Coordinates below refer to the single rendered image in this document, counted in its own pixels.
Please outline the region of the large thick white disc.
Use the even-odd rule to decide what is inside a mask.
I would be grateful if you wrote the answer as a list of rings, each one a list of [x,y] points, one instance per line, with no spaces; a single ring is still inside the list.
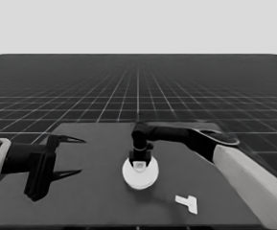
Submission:
[[[144,190],[150,187],[158,178],[159,166],[157,160],[152,157],[150,165],[147,167],[145,161],[134,161],[133,166],[128,159],[122,167],[122,175],[126,184],[135,190]]]

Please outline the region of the small white T-shaped piece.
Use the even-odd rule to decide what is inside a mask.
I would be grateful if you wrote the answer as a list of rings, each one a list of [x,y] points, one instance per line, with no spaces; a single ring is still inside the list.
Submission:
[[[178,204],[185,205],[190,213],[197,214],[197,200],[194,196],[188,195],[187,197],[183,197],[177,195],[174,200]]]

